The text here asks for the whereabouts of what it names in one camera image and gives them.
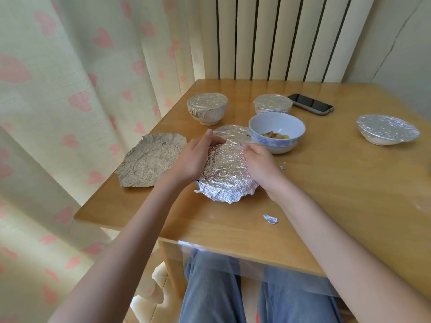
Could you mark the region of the large foil-covered plate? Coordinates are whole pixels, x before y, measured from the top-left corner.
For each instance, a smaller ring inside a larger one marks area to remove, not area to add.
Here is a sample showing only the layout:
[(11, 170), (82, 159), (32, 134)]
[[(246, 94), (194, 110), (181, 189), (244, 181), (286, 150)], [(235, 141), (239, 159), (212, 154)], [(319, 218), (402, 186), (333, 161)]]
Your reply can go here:
[(253, 195), (259, 184), (251, 178), (241, 145), (231, 141), (209, 148), (197, 190), (212, 201), (229, 204)]

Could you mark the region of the crumpled flat foil sheet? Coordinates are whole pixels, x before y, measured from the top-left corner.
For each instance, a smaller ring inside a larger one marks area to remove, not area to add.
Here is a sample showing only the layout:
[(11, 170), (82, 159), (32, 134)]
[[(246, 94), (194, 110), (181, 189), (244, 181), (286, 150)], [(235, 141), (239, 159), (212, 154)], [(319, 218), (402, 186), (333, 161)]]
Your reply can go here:
[(116, 169), (122, 188), (155, 186), (160, 176), (172, 167), (187, 140), (178, 133), (142, 136)]

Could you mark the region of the cream curtain with pink hearts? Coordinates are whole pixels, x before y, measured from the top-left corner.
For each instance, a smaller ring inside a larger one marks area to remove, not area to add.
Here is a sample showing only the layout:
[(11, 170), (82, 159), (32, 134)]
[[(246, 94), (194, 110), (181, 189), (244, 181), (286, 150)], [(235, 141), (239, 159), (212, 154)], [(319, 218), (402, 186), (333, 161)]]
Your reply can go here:
[(46, 323), (118, 233), (73, 216), (204, 78), (209, 0), (0, 0), (0, 323)]

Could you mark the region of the person's left forearm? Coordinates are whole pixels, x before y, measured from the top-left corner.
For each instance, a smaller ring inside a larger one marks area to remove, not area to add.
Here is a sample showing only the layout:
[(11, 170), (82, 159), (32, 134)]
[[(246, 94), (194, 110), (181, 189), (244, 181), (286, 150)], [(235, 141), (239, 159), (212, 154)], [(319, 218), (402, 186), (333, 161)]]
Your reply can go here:
[(47, 323), (123, 323), (173, 203), (199, 175), (165, 173)]

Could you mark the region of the foil-covered white patterned bowl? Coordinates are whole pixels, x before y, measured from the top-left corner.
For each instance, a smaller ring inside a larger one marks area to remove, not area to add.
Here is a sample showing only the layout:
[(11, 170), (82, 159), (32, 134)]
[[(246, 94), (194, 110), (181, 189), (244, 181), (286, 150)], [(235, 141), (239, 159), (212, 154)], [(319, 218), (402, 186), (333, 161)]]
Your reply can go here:
[(206, 92), (187, 100), (187, 108), (192, 117), (204, 126), (212, 126), (223, 119), (228, 98), (224, 94)]

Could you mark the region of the cream ribbed radiator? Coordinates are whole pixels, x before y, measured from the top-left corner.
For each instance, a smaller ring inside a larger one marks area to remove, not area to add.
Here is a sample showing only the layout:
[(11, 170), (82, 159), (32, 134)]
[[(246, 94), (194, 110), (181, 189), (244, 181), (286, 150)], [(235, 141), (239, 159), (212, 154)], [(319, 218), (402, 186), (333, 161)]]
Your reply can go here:
[(353, 0), (201, 0), (214, 6), (216, 59), (208, 76), (340, 82), (337, 44)]

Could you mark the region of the person's blue jeans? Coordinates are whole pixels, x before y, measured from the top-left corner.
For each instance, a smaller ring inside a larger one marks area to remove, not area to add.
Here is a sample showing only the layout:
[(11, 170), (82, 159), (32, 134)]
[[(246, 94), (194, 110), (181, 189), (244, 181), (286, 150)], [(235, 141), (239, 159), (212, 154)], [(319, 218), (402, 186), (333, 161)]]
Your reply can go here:
[[(179, 323), (246, 323), (238, 259), (194, 249)], [(343, 323), (335, 298), (262, 281), (259, 323)]]

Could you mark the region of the person's right forearm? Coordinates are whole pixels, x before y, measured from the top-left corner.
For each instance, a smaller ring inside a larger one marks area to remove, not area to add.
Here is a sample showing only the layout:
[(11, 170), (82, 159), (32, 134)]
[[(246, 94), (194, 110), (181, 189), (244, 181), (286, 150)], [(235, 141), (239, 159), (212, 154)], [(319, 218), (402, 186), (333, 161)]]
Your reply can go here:
[(431, 303), (287, 179), (261, 184), (358, 323), (431, 323)]

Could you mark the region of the wooden table leg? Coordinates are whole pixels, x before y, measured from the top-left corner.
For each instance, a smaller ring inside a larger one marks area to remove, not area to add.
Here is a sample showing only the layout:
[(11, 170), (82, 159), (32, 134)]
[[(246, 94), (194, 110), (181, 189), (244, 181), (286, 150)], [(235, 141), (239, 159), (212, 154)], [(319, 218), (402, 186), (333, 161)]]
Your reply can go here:
[(178, 298), (183, 298), (188, 281), (185, 276), (182, 247), (163, 240), (159, 240), (158, 243), (173, 290)]

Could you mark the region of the blue and white open bowl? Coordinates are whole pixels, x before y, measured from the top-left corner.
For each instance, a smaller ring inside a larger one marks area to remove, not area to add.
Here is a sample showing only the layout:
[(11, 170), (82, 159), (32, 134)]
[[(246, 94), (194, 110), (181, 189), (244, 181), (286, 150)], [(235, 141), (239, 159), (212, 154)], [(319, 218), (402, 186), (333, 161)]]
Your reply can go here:
[[(289, 140), (275, 140), (263, 137), (263, 133), (278, 132), (288, 135)], [(260, 113), (249, 120), (249, 133), (252, 143), (265, 146), (272, 154), (284, 154), (292, 150), (306, 131), (305, 124), (286, 113)]]

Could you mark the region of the person's right hand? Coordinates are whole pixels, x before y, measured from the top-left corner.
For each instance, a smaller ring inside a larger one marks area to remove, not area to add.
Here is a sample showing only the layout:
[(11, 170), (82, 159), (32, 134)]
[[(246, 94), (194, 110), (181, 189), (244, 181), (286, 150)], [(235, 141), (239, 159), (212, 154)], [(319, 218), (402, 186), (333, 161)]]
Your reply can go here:
[(279, 203), (288, 182), (279, 165), (270, 152), (269, 157), (245, 157), (252, 179), (268, 194), (271, 200)]

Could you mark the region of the foil-covered shallow white bowl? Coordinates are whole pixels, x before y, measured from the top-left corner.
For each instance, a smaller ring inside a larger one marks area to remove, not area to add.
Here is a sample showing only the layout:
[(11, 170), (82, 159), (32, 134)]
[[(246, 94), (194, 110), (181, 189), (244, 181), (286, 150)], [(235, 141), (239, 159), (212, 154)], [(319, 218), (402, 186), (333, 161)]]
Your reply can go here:
[(366, 114), (357, 121), (362, 136), (377, 146), (392, 146), (419, 138), (419, 130), (412, 124), (387, 115)]

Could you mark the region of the person's left hand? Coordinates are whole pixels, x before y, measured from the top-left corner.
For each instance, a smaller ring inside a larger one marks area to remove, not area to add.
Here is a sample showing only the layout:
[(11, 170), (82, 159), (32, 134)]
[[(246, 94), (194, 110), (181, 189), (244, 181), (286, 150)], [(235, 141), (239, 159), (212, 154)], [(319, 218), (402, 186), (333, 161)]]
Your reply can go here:
[(208, 129), (202, 136), (192, 139), (181, 150), (173, 166), (166, 172), (174, 186), (185, 187), (197, 180), (206, 166), (209, 149), (208, 136), (217, 136)]

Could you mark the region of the black smartphone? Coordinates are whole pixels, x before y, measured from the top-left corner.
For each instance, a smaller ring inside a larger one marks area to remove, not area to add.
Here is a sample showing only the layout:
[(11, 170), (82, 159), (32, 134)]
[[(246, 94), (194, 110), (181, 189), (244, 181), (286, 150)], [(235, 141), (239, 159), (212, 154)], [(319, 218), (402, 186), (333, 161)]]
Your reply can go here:
[(298, 93), (288, 96), (288, 99), (294, 106), (319, 116), (325, 116), (334, 111), (334, 106)]

